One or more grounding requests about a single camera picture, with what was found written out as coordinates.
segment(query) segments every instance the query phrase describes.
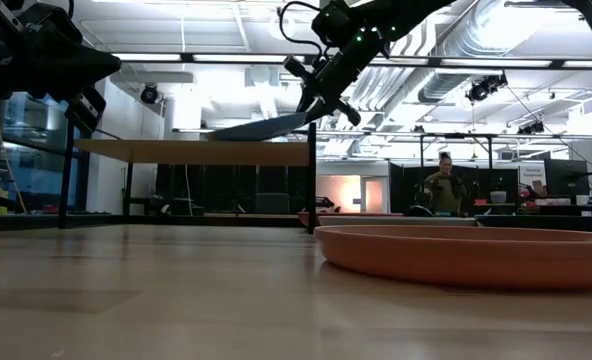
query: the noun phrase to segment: person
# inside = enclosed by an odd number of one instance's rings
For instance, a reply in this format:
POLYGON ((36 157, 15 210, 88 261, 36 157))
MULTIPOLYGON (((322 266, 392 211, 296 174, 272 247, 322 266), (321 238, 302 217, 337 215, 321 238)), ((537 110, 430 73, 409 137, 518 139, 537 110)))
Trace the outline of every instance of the person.
POLYGON ((440 170, 425 179, 424 193, 431 199, 434 213, 458 215, 460 203, 465 194, 462 181, 452 176, 452 158, 447 153, 440 154, 440 170))

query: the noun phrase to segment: wooden shelf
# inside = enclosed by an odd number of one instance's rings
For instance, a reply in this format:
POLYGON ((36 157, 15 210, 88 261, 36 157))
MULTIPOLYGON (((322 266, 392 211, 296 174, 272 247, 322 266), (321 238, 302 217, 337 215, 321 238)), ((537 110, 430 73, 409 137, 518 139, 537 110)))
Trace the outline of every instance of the wooden shelf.
POLYGON ((75 146, 133 164, 309 165, 307 143, 83 139, 75 146))

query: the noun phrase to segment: green shirt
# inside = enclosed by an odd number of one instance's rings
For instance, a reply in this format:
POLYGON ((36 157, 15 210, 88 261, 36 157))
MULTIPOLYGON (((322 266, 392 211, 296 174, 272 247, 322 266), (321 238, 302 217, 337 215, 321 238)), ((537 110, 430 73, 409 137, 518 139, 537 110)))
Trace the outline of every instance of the green shirt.
POLYGON ((443 175, 440 172, 429 175, 425 179, 425 189, 432 193, 432 210, 434 212, 460 213, 460 200, 465 193, 465 187, 460 185, 457 189, 460 196, 454 196, 451 175, 443 175))

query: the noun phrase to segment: monitor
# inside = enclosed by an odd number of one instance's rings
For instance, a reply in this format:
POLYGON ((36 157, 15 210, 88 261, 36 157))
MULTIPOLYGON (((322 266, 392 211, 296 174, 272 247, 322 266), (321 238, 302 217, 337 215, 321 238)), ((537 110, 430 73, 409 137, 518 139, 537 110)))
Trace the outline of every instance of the monitor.
POLYGON ((550 196, 589 195, 587 162, 582 160, 545 160, 547 194, 550 196))

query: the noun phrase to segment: ceiling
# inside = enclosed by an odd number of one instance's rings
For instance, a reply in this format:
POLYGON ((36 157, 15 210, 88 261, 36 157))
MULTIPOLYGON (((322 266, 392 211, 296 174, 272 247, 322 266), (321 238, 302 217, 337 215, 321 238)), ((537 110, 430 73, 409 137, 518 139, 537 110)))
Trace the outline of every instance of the ceiling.
MULTIPOLYGON (((496 0, 480 1, 502 3, 496 0)), ((44 2, 55 5, 66 3, 64 0, 44 2)), ((319 5, 318 1, 308 2, 319 5)), ((277 0, 76 0, 74 22, 90 46, 108 52, 315 52, 312 46, 292 44, 277 34, 276 9, 284 4, 277 0)), ((459 26, 471 25, 467 23, 467 16, 460 19, 471 4, 472 0, 459 0, 431 15, 412 35, 394 46, 394 54, 436 54, 442 44, 451 41, 450 35, 457 32, 459 26)), ((484 40, 487 48, 491 49, 492 43, 512 43, 511 48, 502 53, 504 56, 592 59, 592 32, 578 13, 551 9, 511 11, 512 16, 489 15, 494 21, 483 24, 486 26, 485 32, 478 34, 478 40, 484 40), (511 39, 511 35, 516 33, 524 33, 523 38, 511 39)), ((287 24, 293 30, 294 38, 319 42, 310 29, 315 15, 309 9, 290 7, 287 24)), ((497 53, 490 50, 489 54, 495 56, 497 53)), ((271 71, 277 74, 278 81, 273 83, 270 90, 264 89, 259 93, 256 87, 248 83, 246 86, 245 72, 249 71, 249 67, 127 64, 112 80, 132 93, 142 89, 142 79, 149 82, 152 77, 156 80, 157 76, 165 74, 171 75, 173 79, 184 79, 182 81, 185 83, 191 82, 203 99, 202 120, 209 128, 250 121, 258 114, 266 113, 267 107, 276 113, 294 111, 300 98, 300 89, 293 77, 273 67, 271 71)), ((521 124, 536 116, 553 132, 569 134, 572 133, 568 124, 570 109, 592 100, 592 71, 509 70, 506 75, 511 90, 501 89, 487 100, 477 103, 473 111, 471 105, 463 101, 464 93, 472 80, 481 78, 480 74, 465 76, 464 81, 459 86, 449 88, 448 94, 439 102, 420 103, 416 96, 418 88, 412 85, 415 78, 420 78, 421 71, 404 68, 371 68, 364 71, 359 80, 344 93, 350 103, 361 111, 363 122, 359 129, 409 132, 414 126, 423 125, 426 132, 504 131, 515 134, 521 124)), ((161 89, 167 92, 168 97, 173 97, 174 89, 179 86, 179 83, 165 83, 161 84, 161 89)), ((319 126, 327 130, 353 129, 343 116, 326 118, 319 126)), ((321 155, 327 156, 356 153, 385 156, 407 151, 404 145, 387 140, 391 139, 380 141, 382 146, 374 146, 374 141, 365 138, 330 138, 322 142, 319 150, 321 155)), ((438 143, 435 145, 436 148, 443 146, 438 143)), ((547 149, 548 146, 552 149, 560 147, 560 143, 534 145, 535 150, 547 149)))

